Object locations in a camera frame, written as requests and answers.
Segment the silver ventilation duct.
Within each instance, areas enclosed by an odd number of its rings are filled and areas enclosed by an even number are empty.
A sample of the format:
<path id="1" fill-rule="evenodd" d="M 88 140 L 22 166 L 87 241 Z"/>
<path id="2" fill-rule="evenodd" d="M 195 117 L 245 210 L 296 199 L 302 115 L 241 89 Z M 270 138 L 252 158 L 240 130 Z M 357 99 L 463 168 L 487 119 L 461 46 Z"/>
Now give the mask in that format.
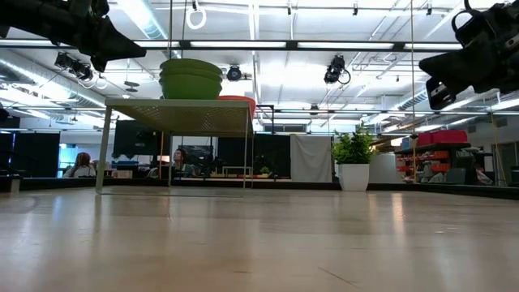
<path id="1" fill-rule="evenodd" d="M 76 93 L 95 105 L 105 106 L 105 97 L 91 89 L 86 89 L 76 79 L 68 79 L 63 73 L 51 71 L 8 49 L 0 49 L 0 67 L 12 70 L 21 77 L 21 80 L 36 85 L 43 89 L 44 93 L 50 93 L 51 89 L 56 89 L 61 95 L 65 92 Z"/>

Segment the grey cloth panel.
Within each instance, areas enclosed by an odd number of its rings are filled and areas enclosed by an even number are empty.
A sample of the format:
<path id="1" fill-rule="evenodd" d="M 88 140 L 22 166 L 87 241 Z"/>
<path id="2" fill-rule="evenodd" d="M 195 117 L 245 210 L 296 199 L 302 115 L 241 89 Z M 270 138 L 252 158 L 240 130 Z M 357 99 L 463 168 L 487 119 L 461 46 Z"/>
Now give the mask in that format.
<path id="1" fill-rule="evenodd" d="M 332 182 L 330 136 L 290 135 L 290 177 L 298 183 Z"/>

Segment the black aluminium table frame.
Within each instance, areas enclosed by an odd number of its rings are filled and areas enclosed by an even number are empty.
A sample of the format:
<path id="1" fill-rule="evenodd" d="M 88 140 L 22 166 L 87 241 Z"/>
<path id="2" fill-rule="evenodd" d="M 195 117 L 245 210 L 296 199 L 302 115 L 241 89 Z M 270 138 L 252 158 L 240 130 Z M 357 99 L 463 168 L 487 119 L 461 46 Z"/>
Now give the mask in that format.
<path id="1" fill-rule="evenodd" d="M 95 178 L 21 178 L 16 176 L 0 176 L 0 192 L 11 189 L 12 183 L 18 183 L 21 191 L 64 189 L 75 187 L 93 187 Z M 266 179 L 250 182 L 235 181 L 231 179 L 183 179 L 174 180 L 174 186 L 180 187 L 252 187 L 254 189 L 281 189 L 281 190 L 308 190 L 308 191 L 339 191 L 341 185 L 338 182 L 291 182 L 268 181 Z M 165 180 L 152 178 L 105 178 L 107 186 L 134 186 L 134 187 L 166 187 Z M 450 195 L 467 195 L 483 198 L 515 200 L 519 201 L 519 187 L 489 187 L 476 185 L 456 184 L 405 184 L 405 183 L 370 183 L 368 191 L 420 191 Z"/>

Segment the black overhead frame beam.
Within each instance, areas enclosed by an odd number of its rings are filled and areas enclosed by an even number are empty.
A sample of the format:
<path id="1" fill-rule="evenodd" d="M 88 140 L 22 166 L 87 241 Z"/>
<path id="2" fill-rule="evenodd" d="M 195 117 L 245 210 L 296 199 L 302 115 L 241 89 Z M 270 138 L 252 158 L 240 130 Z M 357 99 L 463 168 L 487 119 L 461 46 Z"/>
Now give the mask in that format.
<path id="1" fill-rule="evenodd" d="M 387 42 L 387 41 L 135 41 L 145 49 L 163 50 L 169 47 L 183 50 L 310 50 L 358 52 L 448 52 L 461 48 L 454 42 Z"/>

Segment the floral mini bowl green outside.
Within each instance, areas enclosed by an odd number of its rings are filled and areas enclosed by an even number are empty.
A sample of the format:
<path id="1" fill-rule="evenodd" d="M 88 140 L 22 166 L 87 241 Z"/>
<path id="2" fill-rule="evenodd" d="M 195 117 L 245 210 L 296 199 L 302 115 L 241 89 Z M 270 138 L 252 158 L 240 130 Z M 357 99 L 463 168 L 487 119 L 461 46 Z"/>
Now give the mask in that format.
<path id="1" fill-rule="evenodd" d="M 191 58 L 174 58 L 167 60 L 160 65 L 161 70 L 165 70 L 168 68 L 189 68 L 209 71 L 218 75 L 222 74 L 222 70 L 220 67 L 213 65 L 210 62 L 205 62 Z"/>
<path id="2" fill-rule="evenodd" d="M 173 68 L 165 68 L 160 73 L 161 78 L 163 78 L 165 76 L 171 76 L 171 75 L 194 75 L 194 76 L 208 78 L 208 79 L 214 80 L 218 83 L 222 82 L 222 78 L 221 78 L 220 74 L 213 73 L 211 71 L 202 70 L 202 69 L 173 67 Z"/>
<path id="3" fill-rule="evenodd" d="M 159 80 L 165 99 L 214 100 L 221 81 L 197 75 L 167 75 Z"/>

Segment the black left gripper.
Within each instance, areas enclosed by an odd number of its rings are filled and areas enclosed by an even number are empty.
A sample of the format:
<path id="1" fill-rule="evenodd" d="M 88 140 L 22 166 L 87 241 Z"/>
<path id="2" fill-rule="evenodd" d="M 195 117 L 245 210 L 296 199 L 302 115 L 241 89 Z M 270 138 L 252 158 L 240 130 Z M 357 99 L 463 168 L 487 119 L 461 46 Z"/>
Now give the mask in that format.
<path id="1" fill-rule="evenodd" d="M 49 0 L 52 12 L 49 39 L 54 45 L 79 43 L 79 51 L 102 59 L 141 58 L 146 49 L 121 34 L 108 16 L 107 0 Z"/>

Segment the red storage box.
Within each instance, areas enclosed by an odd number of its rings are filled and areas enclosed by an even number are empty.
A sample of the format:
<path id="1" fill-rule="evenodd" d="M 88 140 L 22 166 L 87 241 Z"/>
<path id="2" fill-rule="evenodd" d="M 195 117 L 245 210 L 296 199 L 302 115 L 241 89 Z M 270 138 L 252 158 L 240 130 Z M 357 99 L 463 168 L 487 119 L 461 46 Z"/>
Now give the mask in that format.
<path id="1" fill-rule="evenodd" d="M 418 146 L 430 144 L 464 144 L 468 136 L 463 130 L 440 130 L 423 132 L 418 135 Z"/>

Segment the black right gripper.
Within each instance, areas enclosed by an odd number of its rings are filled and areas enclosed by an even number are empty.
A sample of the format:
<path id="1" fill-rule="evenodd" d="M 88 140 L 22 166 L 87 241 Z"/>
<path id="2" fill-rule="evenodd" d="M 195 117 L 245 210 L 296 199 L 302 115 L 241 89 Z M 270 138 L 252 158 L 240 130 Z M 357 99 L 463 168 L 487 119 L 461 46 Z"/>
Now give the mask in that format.
<path id="1" fill-rule="evenodd" d="M 497 2 L 485 11 L 464 3 L 470 19 L 456 31 L 462 48 L 419 62 L 433 80 L 447 88 L 481 93 L 519 89 L 519 2 Z"/>

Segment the black monitor screen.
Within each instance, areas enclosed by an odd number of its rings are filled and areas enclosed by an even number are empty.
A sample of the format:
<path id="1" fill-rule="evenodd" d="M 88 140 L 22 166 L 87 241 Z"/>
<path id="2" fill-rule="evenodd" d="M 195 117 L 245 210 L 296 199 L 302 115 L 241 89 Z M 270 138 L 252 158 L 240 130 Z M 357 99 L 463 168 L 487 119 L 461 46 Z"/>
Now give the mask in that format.
<path id="1" fill-rule="evenodd" d="M 119 120 L 115 124 L 115 156 L 168 156 L 170 141 L 167 134 L 155 130 L 136 120 Z"/>

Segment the artificial plant in white pot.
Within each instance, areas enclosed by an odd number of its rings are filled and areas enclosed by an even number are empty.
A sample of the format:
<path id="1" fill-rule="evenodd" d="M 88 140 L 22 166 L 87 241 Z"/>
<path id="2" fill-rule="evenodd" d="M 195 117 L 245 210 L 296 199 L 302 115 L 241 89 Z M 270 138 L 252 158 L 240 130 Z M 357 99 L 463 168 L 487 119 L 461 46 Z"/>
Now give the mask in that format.
<path id="1" fill-rule="evenodd" d="M 373 137 L 361 122 L 354 131 L 334 131 L 337 140 L 332 145 L 332 155 L 337 163 L 338 179 L 343 191 L 364 192 L 369 182 L 369 165 L 375 151 L 371 148 Z"/>

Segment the person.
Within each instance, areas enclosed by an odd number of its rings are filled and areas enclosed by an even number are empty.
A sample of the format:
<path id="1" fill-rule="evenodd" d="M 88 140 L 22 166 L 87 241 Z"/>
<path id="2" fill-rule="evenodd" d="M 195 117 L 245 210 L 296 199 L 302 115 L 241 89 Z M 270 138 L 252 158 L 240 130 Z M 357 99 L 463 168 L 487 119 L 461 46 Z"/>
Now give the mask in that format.
<path id="1" fill-rule="evenodd" d="M 91 157 L 86 152 L 77 154 L 75 164 L 66 170 L 64 178 L 89 178 L 95 177 L 97 172 L 91 164 Z"/>
<path id="2" fill-rule="evenodd" d="M 187 155 L 183 149 L 176 149 L 173 154 L 173 168 L 176 177 L 192 178 L 195 176 L 195 168 L 187 163 Z"/>

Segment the storage shelving rack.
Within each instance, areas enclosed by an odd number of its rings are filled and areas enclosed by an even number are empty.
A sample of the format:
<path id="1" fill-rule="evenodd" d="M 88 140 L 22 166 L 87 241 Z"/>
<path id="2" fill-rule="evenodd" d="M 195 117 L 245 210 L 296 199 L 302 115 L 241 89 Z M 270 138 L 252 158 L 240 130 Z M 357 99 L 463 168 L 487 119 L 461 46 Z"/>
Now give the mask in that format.
<path id="1" fill-rule="evenodd" d="M 469 143 L 429 144 L 395 152 L 396 171 L 404 183 L 464 184 L 466 166 L 463 159 Z"/>

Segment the black partition panel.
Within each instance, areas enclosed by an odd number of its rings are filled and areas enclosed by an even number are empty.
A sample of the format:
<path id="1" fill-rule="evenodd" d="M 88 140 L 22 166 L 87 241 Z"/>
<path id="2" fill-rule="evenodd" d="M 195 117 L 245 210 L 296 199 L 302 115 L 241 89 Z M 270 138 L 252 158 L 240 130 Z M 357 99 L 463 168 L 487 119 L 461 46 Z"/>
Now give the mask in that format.
<path id="1" fill-rule="evenodd" d="M 228 174 L 243 174 L 243 166 L 254 175 L 271 174 L 290 178 L 290 137 L 287 135 L 255 134 L 244 138 L 219 138 L 217 161 L 231 167 Z"/>
<path id="2" fill-rule="evenodd" d="M 11 167 L 25 177 L 56 178 L 59 144 L 57 133 L 17 133 Z"/>

